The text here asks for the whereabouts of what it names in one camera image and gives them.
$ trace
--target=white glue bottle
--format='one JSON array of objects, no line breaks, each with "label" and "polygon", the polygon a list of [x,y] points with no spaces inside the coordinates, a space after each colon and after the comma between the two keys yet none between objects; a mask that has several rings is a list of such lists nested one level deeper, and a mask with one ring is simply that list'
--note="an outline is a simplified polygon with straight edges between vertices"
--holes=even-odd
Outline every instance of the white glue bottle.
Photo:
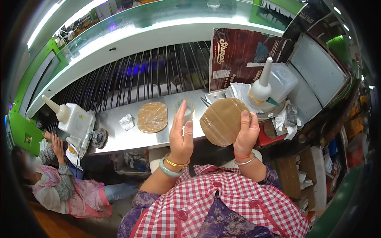
[{"label": "white glue bottle", "polygon": [[268,57],[266,63],[263,67],[262,74],[260,78],[254,82],[253,86],[249,91],[249,101],[253,107],[262,109],[263,112],[267,111],[268,107],[273,108],[268,102],[271,95],[271,85],[269,84],[271,75],[272,58]]},{"label": "white glue bottle", "polygon": [[42,95],[42,100],[56,113],[58,128],[70,134],[66,141],[80,148],[93,116],[75,103],[58,105],[45,95]]}]

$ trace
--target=round cardboard piece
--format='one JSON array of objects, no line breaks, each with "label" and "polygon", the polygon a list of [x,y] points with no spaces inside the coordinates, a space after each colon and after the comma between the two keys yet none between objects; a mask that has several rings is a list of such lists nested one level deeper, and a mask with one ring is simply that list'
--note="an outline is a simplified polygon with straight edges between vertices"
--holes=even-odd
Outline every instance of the round cardboard piece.
[{"label": "round cardboard piece", "polygon": [[167,107],[162,102],[144,104],[138,112],[138,129],[144,133],[156,133],[168,124]]},{"label": "round cardboard piece", "polygon": [[210,105],[200,119],[201,129],[214,145],[226,147],[237,139],[241,130],[241,113],[249,111],[237,98],[223,98]]}]

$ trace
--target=purple floral shirt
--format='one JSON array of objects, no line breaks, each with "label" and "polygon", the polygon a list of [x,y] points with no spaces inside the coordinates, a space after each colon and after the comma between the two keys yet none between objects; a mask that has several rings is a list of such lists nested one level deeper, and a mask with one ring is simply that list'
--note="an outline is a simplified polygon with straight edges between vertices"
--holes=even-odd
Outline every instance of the purple floral shirt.
[{"label": "purple floral shirt", "polygon": [[[272,185],[281,189],[278,184],[278,176],[274,170],[270,170],[270,164],[266,163],[266,178],[259,184]],[[118,230],[118,238],[130,237],[131,232],[143,211],[149,208],[160,197],[158,194],[138,191],[133,200],[133,209],[124,216]],[[229,235],[233,238],[270,238],[278,237],[271,233],[267,227],[257,226],[236,212],[230,210],[219,198],[218,192],[209,209],[208,215],[203,222],[197,238],[218,238]]]}]

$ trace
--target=metal countertop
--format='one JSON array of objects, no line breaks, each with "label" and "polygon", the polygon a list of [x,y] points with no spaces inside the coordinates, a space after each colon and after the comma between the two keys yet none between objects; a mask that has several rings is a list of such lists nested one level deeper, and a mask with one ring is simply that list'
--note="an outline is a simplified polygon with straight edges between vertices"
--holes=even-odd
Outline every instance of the metal countertop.
[{"label": "metal countertop", "polygon": [[[208,94],[207,89],[199,89],[195,91],[187,91],[183,93],[176,93],[153,99],[147,99],[141,102],[134,102],[132,104],[117,107],[101,113],[97,113],[95,129],[104,128],[107,130],[109,137],[106,145],[102,149],[97,149],[91,145],[88,148],[87,155],[101,155],[109,154],[112,152],[131,151],[135,149],[153,149],[165,147],[169,145],[169,133],[172,128],[174,117],[173,106],[175,103],[182,99],[191,101],[194,104],[195,110],[193,112],[193,139],[205,138],[205,134],[200,126],[200,118],[207,109],[206,105],[201,101],[200,97]],[[167,126],[157,133],[144,133],[137,127],[139,109],[149,102],[162,102],[168,108],[168,124]],[[119,124],[119,120],[131,114],[134,120],[134,127],[125,131]]]}]

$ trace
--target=fingernail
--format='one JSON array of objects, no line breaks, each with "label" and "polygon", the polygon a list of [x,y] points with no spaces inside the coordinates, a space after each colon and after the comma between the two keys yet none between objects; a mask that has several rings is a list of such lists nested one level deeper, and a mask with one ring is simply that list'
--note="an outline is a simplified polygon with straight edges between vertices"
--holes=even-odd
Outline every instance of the fingernail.
[{"label": "fingernail", "polygon": [[187,122],[185,123],[185,127],[187,127],[187,128],[192,128],[192,127],[193,127],[193,121],[187,121]]}]

